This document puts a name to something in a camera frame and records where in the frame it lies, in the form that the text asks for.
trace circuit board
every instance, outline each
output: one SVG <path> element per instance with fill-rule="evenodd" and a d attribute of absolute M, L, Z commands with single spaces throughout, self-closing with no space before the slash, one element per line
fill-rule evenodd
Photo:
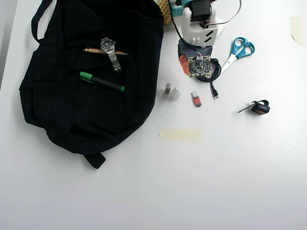
<path fill-rule="evenodd" d="M 190 78 L 210 78 L 210 56 L 189 57 Z"/>

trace white bottle cap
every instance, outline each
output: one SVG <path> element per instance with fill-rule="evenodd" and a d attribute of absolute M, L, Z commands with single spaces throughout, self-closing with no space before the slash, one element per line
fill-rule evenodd
<path fill-rule="evenodd" d="M 171 98 L 173 100 L 178 100 L 179 97 L 180 97 L 180 91 L 177 89 L 177 87 L 175 87 L 171 92 Z"/>

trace white wall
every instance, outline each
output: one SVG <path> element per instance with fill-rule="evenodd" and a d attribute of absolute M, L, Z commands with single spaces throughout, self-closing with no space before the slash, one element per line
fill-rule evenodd
<path fill-rule="evenodd" d="M 0 0 L 0 86 L 9 48 L 17 0 Z"/>

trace watch face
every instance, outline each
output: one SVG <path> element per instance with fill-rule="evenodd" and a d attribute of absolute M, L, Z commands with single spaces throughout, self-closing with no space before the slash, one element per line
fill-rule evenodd
<path fill-rule="evenodd" d="M 114 42 L 111 39 L 108 39 L 106 41 L 103 41 L 100 46 L 104 50 L 109 50 L 113 48 Z"/>

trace wristwatch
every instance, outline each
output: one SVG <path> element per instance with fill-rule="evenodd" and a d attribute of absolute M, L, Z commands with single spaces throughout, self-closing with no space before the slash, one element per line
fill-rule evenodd
<path fill-rule="evenodd" d="M 120 71 L 121 67 L 115 54 L 115 42 L 106 37 L 104 39 L 101 39 L 100 47 L 103 51 L 105 51 L 109 55 L 114 70 Z"/>

